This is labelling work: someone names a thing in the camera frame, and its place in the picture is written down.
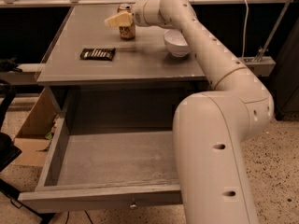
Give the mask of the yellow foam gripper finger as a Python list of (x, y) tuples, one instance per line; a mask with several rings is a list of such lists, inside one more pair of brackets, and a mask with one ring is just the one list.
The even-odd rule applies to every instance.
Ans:
[(112, 27), (129, 27), (133, 23), (133, 16), (129, 12), (119, 12), (105, 19), (105, 26)]

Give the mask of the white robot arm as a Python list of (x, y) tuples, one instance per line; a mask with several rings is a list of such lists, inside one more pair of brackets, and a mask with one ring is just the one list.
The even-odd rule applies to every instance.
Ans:
[(258, 224), (240, 145), (273, 117), (268, 89), (196, 18), (188, 0), (139, 0), (105, 24), (179, 30), (211, 87), (185, 98), (173, 120), (187, 224)]

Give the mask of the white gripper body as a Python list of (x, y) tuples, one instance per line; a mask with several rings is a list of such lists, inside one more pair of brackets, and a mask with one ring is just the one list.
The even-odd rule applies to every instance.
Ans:
[(160, 0), (139, 0), (132, 6), (134, 22), (137, 26), (160, 26), (163, 17), (160, 13)]

